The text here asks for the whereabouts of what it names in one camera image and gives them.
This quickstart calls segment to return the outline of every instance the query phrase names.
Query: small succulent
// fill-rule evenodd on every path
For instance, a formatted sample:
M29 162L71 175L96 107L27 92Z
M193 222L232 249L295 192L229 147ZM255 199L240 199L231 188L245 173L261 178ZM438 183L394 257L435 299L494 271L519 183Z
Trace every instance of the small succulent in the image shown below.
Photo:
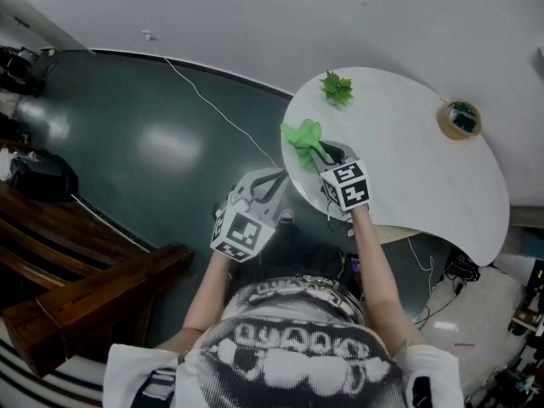
M326 99L337 105L345 105L349 99L354 97L351 94L353 89L350 78L340 78L335 72L327 71L326 77L320 79L320 82L323 82L321 90L326 94Z

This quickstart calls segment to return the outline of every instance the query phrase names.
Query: round white table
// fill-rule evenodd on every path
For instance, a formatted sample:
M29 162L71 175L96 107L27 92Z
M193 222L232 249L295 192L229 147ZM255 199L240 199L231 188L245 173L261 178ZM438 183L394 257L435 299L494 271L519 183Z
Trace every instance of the round white table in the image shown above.
M331 105L321 74L292 99L284 122L321 125L321 140L350 146L365 163L376 225L420 230L461 248L476 264L490 264L506 237L508 193L496 159L482 136L448 139L436 113L444 101L411 79L372 68L334 70L352 79L345 106ZM315 170L303 170L295 150L281 138L286 169L298 192L326 213ZM330 214L346 219L333 204Z

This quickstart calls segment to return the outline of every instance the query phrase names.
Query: person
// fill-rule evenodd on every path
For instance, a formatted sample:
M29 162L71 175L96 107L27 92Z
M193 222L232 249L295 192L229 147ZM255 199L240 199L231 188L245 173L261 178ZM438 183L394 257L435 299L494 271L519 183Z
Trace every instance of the person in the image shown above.
M177 334L156 349L111 347L104 407L463 406L457 359L425 343L367 208L352 215L364 309L343 283L317 275L319 265L300 273L301 261L331 259L315 248L269 243L297 253L291 276L271 279L247 276L265 273L265 254L231 280L230 260L214 252ZM284 245L297 240L292 228L276 232Z

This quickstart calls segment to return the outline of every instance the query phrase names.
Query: white cable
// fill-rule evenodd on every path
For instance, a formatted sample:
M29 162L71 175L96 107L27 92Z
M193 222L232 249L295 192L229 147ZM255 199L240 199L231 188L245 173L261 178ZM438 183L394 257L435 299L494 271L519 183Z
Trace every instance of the white cable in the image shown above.
M331 203L332 201L329 200L329 203L326 205L326 222L329 222L331 220L331 214L329 213L329 207L331 206ZM349 217L345 220L342 220L340 218L337 218L339 221L342 221L344 222L345 224L347 224L349 221L352 221L353 222L353 217Z
M343 270L346 269L346 258L342 255L340 252L340 249L337 248L338 255L340 256L340 261L342 262L342 268L340 269L340 272L338 272L337 280L340 280L340 277L343 274Z
M253 140L253 138L251 137L251 135L250 135L249 133L245 132L244 130L242 130L241 128L239 128L236 124L234 124L232 121L230 121L229 118L227 118L227 117L224 115L224 113L223 113L221 110L219 110L219 109L215 106L214 103L212 103L211 101L205 99L205 98L202 96L202 94L198 91L198 89L196 88L195 84L194 84L191 80L189 80L189 79L188 79L186 76L184 76L181 72L179 72L178 70L176 70L176 67L175 67L174 65L172 65L172 62L170 62L170 60L168 60L168 59L167 59L166 57L164 57L161 53L159 53L159 51L158 51L155 47L153 47L152 45L151 45L151 48L153 48L153 51L155 51L155 53L156 53L158 56L160 56L161 58L163 58L163 59L164 59L164 60L172 67L172 69L173 69L174 71L176 71L176 74L178 74L180 77L182 77L182 78L183 78L190 86L193 87L193 89L195 90L196 94L197 94L201 99L203 99L203 100L204 100L205 102L207 102L211 107L213 107L213 109L215 109L215 111L216 111L219 115L221 115L221 116L224 118L224 120L225 120L226 122L228 122L232 127L234 127L234 128L235 128L236 130L238 130L239 132L245 134L245 135L253 142L253 144L258 148L258 150L261 151L265 156L267 156L275 167L278 167L278 166L275 164L275 162L274 162L274 160L272 159L272 157L270 157L270 156L269 156L269 155L268 155L268 154L267 154L267 153L259 146L259 144L258 144L257 142L255 142L255 140Z
M420 263L419 258L417 258L417 254L416 254L416 252L414 251L413 246L411 245L410 237L406 237L406 239L408 240L408 244L410 245L411 252L412 252L412 254L414 254L414 257L416 258L417 264L419 265L419 267L421 268L421 270L422 270L423 272L429 272L428 278L427 278L427 284L428 284L428 296L431 297L431 293L432 293L432 289L431 289L431 277L433 276L433 269L434 269L434 259L433 259L433 256L432 256L432 255L429 256L429 263L430 263L431 267L430 267L430 268L424 268L424 267L422 266L422 264Z
M142 249L143 251L146 251L146 252L149 252L150 250L149 249L145 249L143 246L141 246L137 241L134 241L133 239L131 239L130 237L128 237L126 234L124 234L122 231L120 231L119 229L117 229L116 227L114 227L112 224L110 224L108 221L106 221L105 219L102 219L98 214L96 214L95 212L93 212L90 208L88 208L85 204L82 203L82 201L77 198L77 196L75 196L74 194L70 194L70 196L76 200L77 204L79 204L81 207L83 207L85 210L87 210L89 213L91 213L95 218L97 218L102 224L104 225L107 225L108 227L110 227L112 230L114 230L118 235L122 236L123 238L125 238L126 240L128 240L129 242L131 242L132 244L136 245L138 248Z

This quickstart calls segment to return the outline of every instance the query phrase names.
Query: black cable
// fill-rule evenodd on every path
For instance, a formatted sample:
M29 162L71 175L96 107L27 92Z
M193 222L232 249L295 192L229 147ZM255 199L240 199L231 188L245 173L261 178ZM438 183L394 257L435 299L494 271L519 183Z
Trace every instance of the black cable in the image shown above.
M338 256L340 257L340 262L342 263L342 268L340 269L340 272L338 272L337 280L340 280L340 276L342 276L343 271L346 269L346 256L342 252L342 250L337 247Z
M427 309L427 317L422 319L422 321L425 320L425 322L423 323L423 325L417 328L419 331L427 324L428 318L431 317L431 309L427 305L425 305L425 309Z
M479 280L479 267L471 261L458 258L446 266L444 275L449 280L461 278L465 282L477 281Z
M501 270L501 269L497 268L493 263L490 264L489 266L486 266L486 267L489 268L489 269L494 269L497 272L500 272L501 274L508 275L504 270Z
M450 305L453 301L456 300L456 298L459 296L459 293L461 293L462 288L463 288L466 284L467 284L467 282L466 282L465 280L461 279L461 283L458 284L457 287L455 287L455 279L454 279L454 280L451 282L451 286L453 287L455 296L454 296L452 299L450 299L450 301L449 301L444 307L442 307L441 309L436 310L436 311L435 311L434 313L432 313L432 314L429 314L427 317L418 320L417 322L415 322L415 325L420 324L420 323L422 323L422 322L425 322L425 323L423 323L423 325L420 326L419 329L421 330L421 329L427 324L428 320L429 320L431 317L437 315L440 311L442 311L443 309L445 309L448 305Z
M44 78L48 78L49 74L57 67L57 64L59 61L57 59L53 60L52 62L49 62L48 65L45 68L45 72L43 74Z
M329 227L329 230L330 230L330 231L339 231L339 230L341 230L342 227L344 227L346 224L349 224L349 222L348 222L348 221L342 221L341 219L339 219L340 222L341 222L340 226L339 226L338 228L332 228L332 227L331 227L331 219L330 219L330 215L329 215L329 206L331 205L331 202L332 202L332 201L329 201L329 203L326 205L326 217L327 217L327 219L326 219L326 226Z

